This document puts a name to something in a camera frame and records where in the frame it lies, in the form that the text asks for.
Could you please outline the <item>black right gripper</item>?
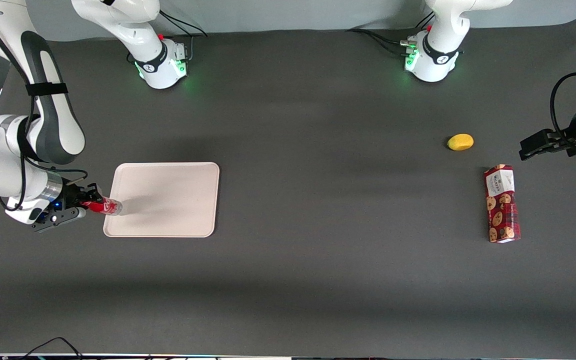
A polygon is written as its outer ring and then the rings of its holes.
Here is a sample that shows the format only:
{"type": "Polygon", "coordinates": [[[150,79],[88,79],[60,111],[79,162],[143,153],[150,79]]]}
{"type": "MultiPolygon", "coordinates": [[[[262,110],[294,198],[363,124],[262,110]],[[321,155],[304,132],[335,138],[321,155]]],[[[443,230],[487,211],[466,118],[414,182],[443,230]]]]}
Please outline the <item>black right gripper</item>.
{"type": "Polygon", "coordinates": [[[65,184],[61,192],[61,209],[83,208],[87,210],[92,203],[88,200],[103,200],[103,195],[96,183],[91,183],[87,187],[65,184]]]}

